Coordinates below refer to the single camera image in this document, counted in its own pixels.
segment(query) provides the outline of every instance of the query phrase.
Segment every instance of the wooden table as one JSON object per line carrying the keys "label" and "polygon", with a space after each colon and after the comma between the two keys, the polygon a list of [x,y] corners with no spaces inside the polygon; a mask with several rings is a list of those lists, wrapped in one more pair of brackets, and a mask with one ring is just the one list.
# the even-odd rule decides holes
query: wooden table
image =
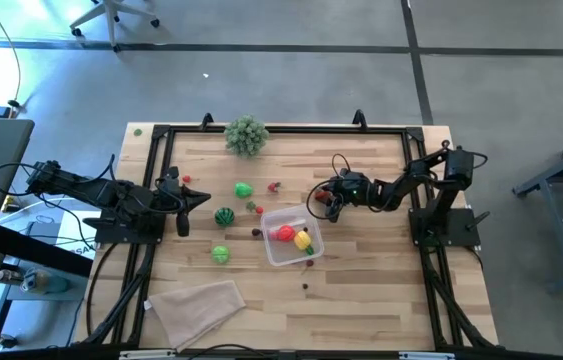
{"label": "wooden table", "polygon": [[[153,125],[128,124],[116,172],[118,178],[141,184]],[[143,135],[135,136],[136,129],[141,129]],[[446,126],[423,129],[428,153],[439,149],[442,140],[451,140]],[[259,227],[259,216],[245,207],[248,200],[266,211],[305,203],[312,186],[333,175],[330,161],[335,152],[344,154],[352,169],[364,172],[370,179],[392,181],[404,167],[398,137],[271,134],[259,157],[243,160],[225,150],[222,134],[188,133],[176,135],[173,151],[171,164],[179,167],[181,175],[192,177],[192,189],[211,193],[212,199],[191,213],[189,237],[178,237],[174,216],[169,217],[163,242],[157,247],[149,293],[232,279],[247,304],[192,348],[221,343],[259,349],[434,348],[421,262],[412,245],[407,221],[409,197],[394,212],[375,214],[364,207],[348,206],[338,223],[320,221],[325,253],[305,273],[303,264],[270,265],[263,241],[251,235],[252,228]],[[163,149],[159,154],[153,178],[158,176]],[[478,176],[475,175],[475,181],[479,181]],[[233,195],[237,181],[254,187],[250,199]],[[282,183],[278,194],[266,190],[274,181]],[[455,205],[462,207],[464,202],[461,194]],[[213,212],[223,206],[236,213],[234,225],[225,229],[213,220]],[[215,245],[230,248],[228,264],[212,262],[210,250]],[[102,252],[103,249],[98,251],[95,266]],[[95,326],[119,296],[127,252],[128,246],[118,246],[102,267],[92,300]],[[447,252],[458,303],[482,334],[496,343],[477,259],[462,248],[448,248]],[[306,290],[302,288],[304,283],[309,286]],[[134,303],[128,309],[124,340],[131,327]],[[442,306],[440,313],[444,334],[450,339],[447,314]],[[75,340],[83,338],[85,316],[82,314]],[[144,319],[141,347],[169,347],[152,311]]]}

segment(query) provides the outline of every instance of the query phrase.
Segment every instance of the green plant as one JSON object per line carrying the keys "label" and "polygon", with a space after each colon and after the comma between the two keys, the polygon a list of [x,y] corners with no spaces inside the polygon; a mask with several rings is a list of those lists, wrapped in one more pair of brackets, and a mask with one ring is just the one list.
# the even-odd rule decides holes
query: green plant
{"label": "green plant", "polygon": [[259,154],[269,136],[263,123],[244,115],[225,128],[225,146],[239,157],[251,158]]}

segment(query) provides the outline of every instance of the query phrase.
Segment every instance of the office chair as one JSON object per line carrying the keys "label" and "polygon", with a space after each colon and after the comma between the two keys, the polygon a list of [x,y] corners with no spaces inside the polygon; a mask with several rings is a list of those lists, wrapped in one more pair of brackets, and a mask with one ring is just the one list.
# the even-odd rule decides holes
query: office chair
{"label": "office chair", "polygon": [[83,14],[80,18],[76,19],[72,24],[70,24],[72,35],[82,36],[81,29],[79,29],[78,26],[105,13],[106,19],[108,21],[108,34],[110,36],[110,44],[112,45],[112,50],[114,50],[114,52],[121,51],[121,48],[119,47],[119,45],[117,45],[117,41],[114,39],[114,23],[119,22],[120,12],[151,18],[152,20],[150,20],[150,24],[155,28],[159,27],[159,19],[157,19],[156,15],[148,11],[137,9],[134,6],[122,4],[121,2],[123,0],[100,0],[100,3],[99,0],[91,1],[97,5],[92,8],[92,10]]}

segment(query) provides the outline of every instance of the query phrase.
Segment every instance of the green ball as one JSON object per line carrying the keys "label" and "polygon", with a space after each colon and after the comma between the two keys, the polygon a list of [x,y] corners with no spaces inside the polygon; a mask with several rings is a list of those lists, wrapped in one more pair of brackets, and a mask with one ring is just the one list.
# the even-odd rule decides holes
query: green ball
{"label": "green ball", "polygon": [[217,264],[225,264],[230,260],[230,250],[226,246],[215,246],[212,249],[212,260]]}
{"label": "green ball", "polygon": [[214,213],[214,221],[220,226],[229,226],[234,222],[234,211],[230,208],[220,208]]}

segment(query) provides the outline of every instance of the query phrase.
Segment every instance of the yellow pepper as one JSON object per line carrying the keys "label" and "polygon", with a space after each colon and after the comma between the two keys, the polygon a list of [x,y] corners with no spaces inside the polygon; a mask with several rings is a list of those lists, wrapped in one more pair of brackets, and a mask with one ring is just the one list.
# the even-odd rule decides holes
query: yellow pepper
{"label": "yellow pepper", "polygon": [[314,254],[314,249],[312,249],[312,239],[305,231],[299,231],[294,236],[294,244],[300,249],[305,250],[308,255]]}

